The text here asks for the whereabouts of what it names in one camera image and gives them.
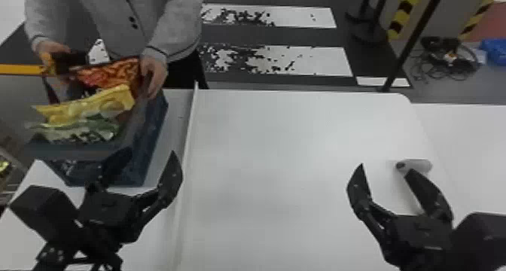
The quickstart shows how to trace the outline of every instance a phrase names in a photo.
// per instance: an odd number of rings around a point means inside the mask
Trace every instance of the white floor marking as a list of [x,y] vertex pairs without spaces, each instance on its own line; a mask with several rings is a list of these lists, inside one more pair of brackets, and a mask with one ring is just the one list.
[[353,76],[341,47],[203,44],[206,72]]
[[25,21],[25,0],[0,0],[0,45]]
[[336,28],[330,8],[204,4],[205,24]]
[[[367,78],[357,77],[358,85],[363,87],[379,87],[382,86],[386,81],[386,78]],[[392,87],[409,87],[410,83],[407,82],[406,78],[396,78]]]

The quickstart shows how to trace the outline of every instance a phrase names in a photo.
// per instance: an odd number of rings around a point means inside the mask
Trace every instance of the hand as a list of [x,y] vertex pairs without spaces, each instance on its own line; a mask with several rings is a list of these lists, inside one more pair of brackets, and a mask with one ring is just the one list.
[[146,76],[149,72],[153,73],[153,78],[149,84],[148,97],[149,99],[153,99],[157,96],[160,88],[162,88],[163,82],[169,73],[167,66],[161,61],[151,56],[143,56],[141,58],[141,74],[142,76]]
[[51,65],[51,53],[70,53],[70,47],[55,41],[43,41],[37,45],[35,52],[45,65]]

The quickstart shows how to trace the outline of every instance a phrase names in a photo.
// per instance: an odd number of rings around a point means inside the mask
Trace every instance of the black cable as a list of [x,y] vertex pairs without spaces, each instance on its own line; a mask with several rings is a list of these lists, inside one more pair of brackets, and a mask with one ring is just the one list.
[[453,81],[465,81],[467,80],[473,73],[475,73],[479,67],[479,61],[476,56],[476,54],[469,49],[468,47],[464,45],[460,45],[459,48],[469,53],[472,58],[472,61],[466,60],[465,57],[463,57],[460,54],[457,54],[457,59],[460,59],[462,61],[467,61],[471,64],[472,71],[469,70],[469,67],[464,66],[458,66],[458,65],[449,65],[447,63],[441,62],[441,64],[434,64],[434,61],[436,60],[434,57],[438,56],[444,56],[444,54],[441,53],[432,53],[428,52],[426,50],[414,50],[413,53],[418,53],[410,56],[412,59],[414,59],[414,64],[410,68],[410,75],[415,81],[423,81],[428,84],[429,78],[432,80],[441,80],[444,78],[449,78]]

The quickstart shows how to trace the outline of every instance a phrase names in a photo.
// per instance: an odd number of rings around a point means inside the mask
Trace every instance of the metal stand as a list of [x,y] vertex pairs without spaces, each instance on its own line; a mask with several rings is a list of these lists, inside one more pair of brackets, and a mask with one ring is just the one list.
[[378,44],[386,41],[386,31],[380,25],[380,17],[386,0],[379,0],[373,19],[369,23],[360,23],[352,28],[352,34],[365,44]]
[[356,23],[372,20],[374,17],[374,9],[369,6],[369,1],[370,0],[362,0],[360,7],[353,5],[345,13],[346,18]]
[[382,87],[378,88],[378,92],[388,92],[390,91],[390,87],[392,87],[392,84],[394,83],[394,80],[397,77],[397,74],[402,69],[402,66],[407,60],[407,57],[410,55],[411,51],[415,47],[416,42],[420,38],[420,35],[423,32],[423,29],[427,26],[428,21],[431,19],[432,14],[436,10],[437,6],[441,0],[431,0],[428,3],[427,8],[423,12],[422,18],[418,22],[418,25],[416,26],[415,30],[413,31],[413,34],[411,34],[410,39],[407,41],[406,46],[402,50],[401,55],[399,56],[399,59],[395,63],[395,67],[392,71],[392,73],[389,75],[389,77],[386,79],[385,84]]

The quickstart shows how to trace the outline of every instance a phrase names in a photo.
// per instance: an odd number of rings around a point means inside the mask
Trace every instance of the blue box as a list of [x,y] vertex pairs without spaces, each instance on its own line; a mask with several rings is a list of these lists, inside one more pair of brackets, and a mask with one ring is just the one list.
[[43,160],[68,186],[84,186],[101,173],[101,162],[122,148],[131,147],[133,158],[112,185],[144,184],[169,105],[160,91],[155,99],[138,97],[128,121],[110,142],[92,145],[54,145],[36,134],[26,149]]
[[489,60],[497,65],[506,65],[506,39],[486,39],[481,41],[481,50],[485,50]]

